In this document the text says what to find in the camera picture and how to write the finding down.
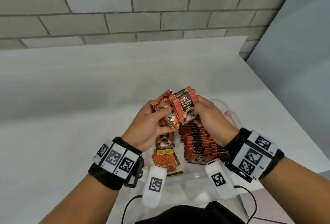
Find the wristband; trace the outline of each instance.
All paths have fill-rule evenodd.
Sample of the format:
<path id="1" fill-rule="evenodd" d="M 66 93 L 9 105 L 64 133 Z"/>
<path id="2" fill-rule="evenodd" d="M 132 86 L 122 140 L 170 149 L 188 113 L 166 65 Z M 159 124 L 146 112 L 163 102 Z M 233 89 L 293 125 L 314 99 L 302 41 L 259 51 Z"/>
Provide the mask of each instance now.
<path id="1" fill-rule="evenodd" d="M 244 128 L 225 148 L 230 154 L 225 166 L 248 182 L 265 177 L 284 157 L 275 143 Z"/>
<path id="2" fill-rule="evenodd" d="M 135 187 L 143 167 L 142 152 L 124 142 L 120 137 L 107 139 L 93 158 L 88 173 L 106 187 L 119 190 L 122 185 Z"/>

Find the white plastic module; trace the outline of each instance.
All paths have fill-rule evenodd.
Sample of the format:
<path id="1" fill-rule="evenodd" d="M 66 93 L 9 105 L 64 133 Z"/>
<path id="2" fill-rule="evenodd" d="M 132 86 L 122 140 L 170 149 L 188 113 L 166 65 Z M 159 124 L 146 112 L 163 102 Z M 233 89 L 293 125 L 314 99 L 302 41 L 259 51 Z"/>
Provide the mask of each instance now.
<path id="1" fill-rule="evenodd" d="M 159 206 L 160 197 L 165 186 L 166 168 L 151 165 L 142 194 L 143 205 L 155 209 Z"/>
<path id="2" fill-rule="evenodd" d="M 227 200 L 236 197 L 237 192 L 231 179 L 223 171 L 221 164 L 219 159 L 212 160 L 205 166 L 205 171 L 220 199 Z"/>

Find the cinder block wall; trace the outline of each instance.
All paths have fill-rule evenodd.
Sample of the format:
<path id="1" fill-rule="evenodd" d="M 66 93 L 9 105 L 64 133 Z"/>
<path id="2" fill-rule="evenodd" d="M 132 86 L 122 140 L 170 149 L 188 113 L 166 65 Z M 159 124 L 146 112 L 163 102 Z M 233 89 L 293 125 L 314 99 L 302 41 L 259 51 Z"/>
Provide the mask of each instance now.
<path id="1" fill-rule="evenodd" d="M 0 0 L 0 49 L 247 35 L 247 59 L 285 0 Z"/>

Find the white tabletop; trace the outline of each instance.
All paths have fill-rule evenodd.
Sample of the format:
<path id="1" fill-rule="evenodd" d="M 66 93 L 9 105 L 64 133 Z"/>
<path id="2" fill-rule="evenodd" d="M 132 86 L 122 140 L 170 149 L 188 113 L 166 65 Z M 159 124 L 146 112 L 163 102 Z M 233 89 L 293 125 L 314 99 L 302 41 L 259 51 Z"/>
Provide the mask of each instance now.
<path id="1" fill-rule="evenodd" d="M 86 175 L 104 139 L 121 135 L 139 108 L 168 88 L 190 85 L 207 98 L 225 101 L 245 128 L 276 142 L 287 157 L 316 173 L 330 170 L 330 161 L 238 55 L 244 41 L 220 37 L 0 52 L 0 89 L 7 93 L 11 88 L 15 102 L 3 101 L 12 114 L 1 115 L 3 221 L 40 221 Z M 35 65 L 27 64 L 29 58 Z M 261 187 L 232 178 L 251 190 Z M 111 220 L 121 219 L 124 206 L 143 185 L 120 191 Z M 127 220 L 213 199 L 207 178 L 168 180 L 160 208 L 129 209 Z"/>

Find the white wall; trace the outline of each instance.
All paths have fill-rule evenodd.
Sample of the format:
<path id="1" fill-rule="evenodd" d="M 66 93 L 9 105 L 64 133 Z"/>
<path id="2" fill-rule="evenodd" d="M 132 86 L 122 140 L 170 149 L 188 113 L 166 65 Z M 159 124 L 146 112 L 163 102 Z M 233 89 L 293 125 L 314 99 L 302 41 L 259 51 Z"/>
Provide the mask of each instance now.
<path id="1" fill-rule="evenodd" d="M 329 4 L 287 0 L 247 61 L 328 158 Z"/>

